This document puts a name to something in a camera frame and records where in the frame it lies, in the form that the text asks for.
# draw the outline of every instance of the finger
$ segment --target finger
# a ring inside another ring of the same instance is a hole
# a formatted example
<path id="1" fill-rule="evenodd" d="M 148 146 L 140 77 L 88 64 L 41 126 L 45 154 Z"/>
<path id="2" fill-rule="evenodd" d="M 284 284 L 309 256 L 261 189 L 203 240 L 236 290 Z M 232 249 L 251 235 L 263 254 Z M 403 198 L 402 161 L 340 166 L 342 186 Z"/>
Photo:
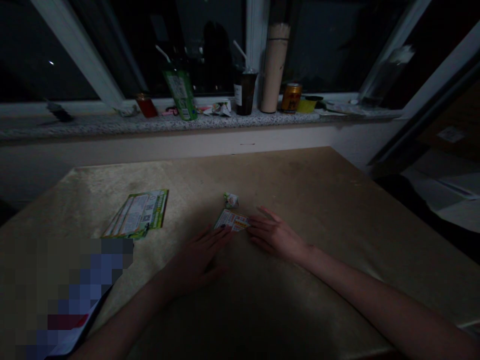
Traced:
<path id="1" fill-rule="evenodd" d="M 217 233 L 215 236 L 212 236 L 210 239 L 204 242 L 207 249 L 210 248 L 216 242 L 218 242 L 221 238 L 229 234 L 232 231 L 232 228 L 230 226 L 226 226 L 220 230 L 221 231 L 219 233 Z"/>
<path id="2" fill-rule="evenodd" d="M 248 218 L 248 222 L 250 222 L 251 220 L 259 222 L 259 223 L 264 223 L 264 224 L 267 224 L 267 225 L 277 225 L 278 224 L 277 221 L 270 220 L 270 219 L 267 219 L 266 217 L 259 216 L 259 215 L 250 216 Z"/>
<path id="3" fill-rule="evenodd" d="M 269 231 L 265 231 L 265 230 L 258 229 L 256 227 L 251 227 L 251 226 L 247 227 L 246 231 L 249 234 L 252 234 L 253 236 L 255 236 L 257 238 L 260 238 L 262 240 L 265 240 L 265 241 L 267 241 L 267 239 L 269 238 L 269 236 L 271 234 Z"/>
<path id="4" fill-rule="evenodd" d="M 213 255 L 218 253 L 221 249 L 225 247 L 234 237 L 234 232 L 231 231 L 227 235 L 225 235 L 223 238 L 221 238 L 219 241 L 214 243 L 209 249 L 212 251 Z"/>
<path id="5" fill-rule="evenodd" d="M 195 237 L 193 237 L 189 243 L 194 243 L 198 240 L 200 240 L 203 236 L 205 236 L 205 234 L 208 234 L 210 228 L 212 227 L 212 224 L 208 224 L 206 228 L 204 228 L 202 231 L 200 231 L 197 235 L 195 235 Z"/>
<path id="6" fill-rule="evenodd" d="M 217 266 L 213 270 L 210 270 L 200 278 L 200 287 L 204 287 L 205 285 L 208 285 L 219 279 L 228 271 L 228 269 L 229 268 L 226 266 Z"/>
<path id="7" fill-rule="evenodd" d="M 268 232 L 271 232 L 274 229 L 274 226 L 277 225 L 277 223 L 275 223 L 274 225 L 269 225 L 269 224 L 266 224 L 264 222 L 255 221 L 255 220 L 252 220 L 252 219 L 248 219 L 248 223 L 251 226 L 253 226 L 254 228 L 262 229 L 262 230 L 265 230 L 265 231 L 268 231 Z"/>
<path id="8" fill-rule="evenodd" d="M 282 222 L 282 218 L 280 216 L 278 216 L 276 213 L 274 213 L 273 211 L 267 209 L 265 206 L 260 206 L 260 210 L 262 210 L 263 212 L 267 213 L 268 215 L 271 216 L 271 218 L 277 222 Z"/>
<path id="9" fill-rule="evenodd" d="M 212 237 L 216 236 L 217 234 L 221 233 L 223 230 L 224 229 L 222 229 L 221 227 L 216 228 L 212 232 L 205 234 L 200 240 L 198 240 L 198 243 L 199 244 L 206 243 L 208 240 L 210 240 Z"/>
<path id="10" fill-rule="evenodd" d="M 272 255 L 277 254 L 275 249 L 271 245 L 269 245 L 268 243 L 263 241 L 262 239 L 260 239 L 258 237 L 251 237 L 250 240 L 251 240 L 252 243 L 257 245 L 259 248 L 265 250 L 267 253 L 272 254 Z"/>

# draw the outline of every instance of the granite window sill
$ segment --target granite window sill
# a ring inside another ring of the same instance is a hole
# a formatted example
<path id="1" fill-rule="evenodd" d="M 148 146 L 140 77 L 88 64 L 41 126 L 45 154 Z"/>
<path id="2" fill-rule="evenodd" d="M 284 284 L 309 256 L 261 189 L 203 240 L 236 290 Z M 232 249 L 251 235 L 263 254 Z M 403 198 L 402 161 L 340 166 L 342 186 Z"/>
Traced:
<path id="1" fill-rule="evenodd" d="M 371 116 L 320 115 L 316 112 L 294 115 L 262 113 L 254 109 L 249 116 L 232 117 L 200 115 L 197 120 L 183 121 L 179 116 L 145 118 L 120 117 L 117 114 L 79 115 L 68 123 L 55 122 L 52 117 L 9 118 L 0 120 L 0 141 L 65 139 L 105 135 L 148 134 L 188 130 L 237 129 L 278 125 L 325 124 L 365 121 L 386 121 L 398 118 L 397 111 L 378 111 Z"/>

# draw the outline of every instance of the hand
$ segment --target hand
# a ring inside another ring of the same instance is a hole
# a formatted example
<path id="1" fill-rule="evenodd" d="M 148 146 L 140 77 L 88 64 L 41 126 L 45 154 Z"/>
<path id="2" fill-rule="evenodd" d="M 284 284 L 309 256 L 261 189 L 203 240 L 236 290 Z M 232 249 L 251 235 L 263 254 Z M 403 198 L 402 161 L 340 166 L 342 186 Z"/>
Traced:
<path id="1" fill-rule="evenodd" d="M 246 229 L 251 235 L 250 240 L 270 254 L 299 262 L 309 245 L 280 216 L 264 206 L 260 210 L 273 220 L 258 215 L 250 216 L 248 222 L 251 227 Z"/>
<path id="2" fill-rule="evenodd" d="M 167 265 L 157 274 L 161 278 L 162 291 L 169 300 L 198 290 L 218 279 L 228 270 L 218 266 L 206 272 L 215 254 L 233 237 L 231 227 L 218 228 L 210 232 L 207 226 L 185 244 Z"/>

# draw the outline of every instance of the beige tablecloth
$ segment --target beige tablecloth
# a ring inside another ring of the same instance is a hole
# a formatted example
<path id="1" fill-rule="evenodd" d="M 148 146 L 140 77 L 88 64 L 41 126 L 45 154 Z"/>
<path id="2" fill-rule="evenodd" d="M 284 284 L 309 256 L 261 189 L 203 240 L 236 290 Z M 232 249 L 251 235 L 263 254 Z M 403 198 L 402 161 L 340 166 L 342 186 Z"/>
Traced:
<path id="1" fill-rule="evenodd" d="M 480 267 L 323 147 L 73 169 L 0 229 L 6 356 L 33 340 L 25 329 L 46 329 L 48 300 L 82 266 L 87 239 L 101 235 L 128 194 L 157 189 L 170 190 L 164 227 L 135 243 L 92 331 L 217 219 L 225 191 L 239 195 L 239 213 L 267 206 L 308 242 L 456 325 L 480 322 Z M 355 358 L 391 348 L 327 285 L 262 253 L 245 231 L 215 261 L 229 273 L 159 313 L 130 357 Z"/>

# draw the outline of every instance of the red jar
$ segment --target red jar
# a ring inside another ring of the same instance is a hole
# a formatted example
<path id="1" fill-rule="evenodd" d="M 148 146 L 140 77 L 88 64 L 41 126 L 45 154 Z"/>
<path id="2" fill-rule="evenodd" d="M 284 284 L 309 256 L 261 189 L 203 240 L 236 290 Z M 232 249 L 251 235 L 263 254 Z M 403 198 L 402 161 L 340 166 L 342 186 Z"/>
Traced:
<path id="1" fill-rule="evenodd" d="M 141 113 L 146 118 L 154 118 L 159 115 L 159 113 L 157 112 L 157 109 L 154 106 L 154 103 L 152 102 L 152 99 L 149 98 L 144 93 L 137 94 L 136 103 L 138 104 L 138 107 L 140 108 Z"/>

